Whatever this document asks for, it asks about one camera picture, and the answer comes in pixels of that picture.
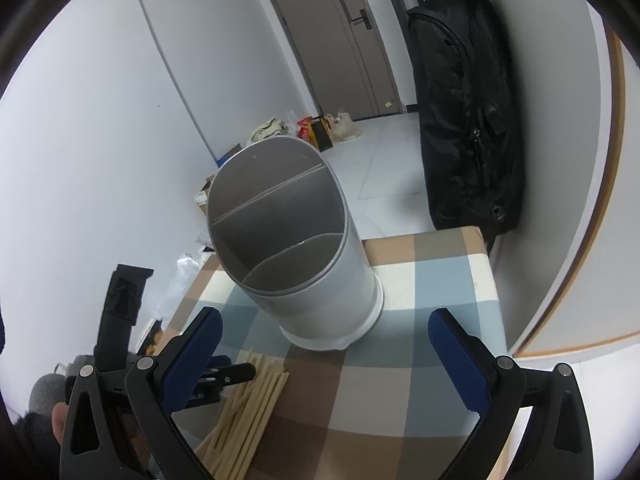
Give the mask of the person's left hand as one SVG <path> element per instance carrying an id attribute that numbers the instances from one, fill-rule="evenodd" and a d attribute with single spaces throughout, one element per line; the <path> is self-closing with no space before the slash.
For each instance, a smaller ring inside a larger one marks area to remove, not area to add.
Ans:
<path id="1" fill-rule="evenodd" d="M 58 444 L 62 444 L 63 442 L 67 413 L 68 413 L 68 405 L 65 402 L 58 402 L 52 408 L 52 413 L 51 413 L 52 434 L 54 435 L 55 440 L 56 442 L 58 442 Z"/>

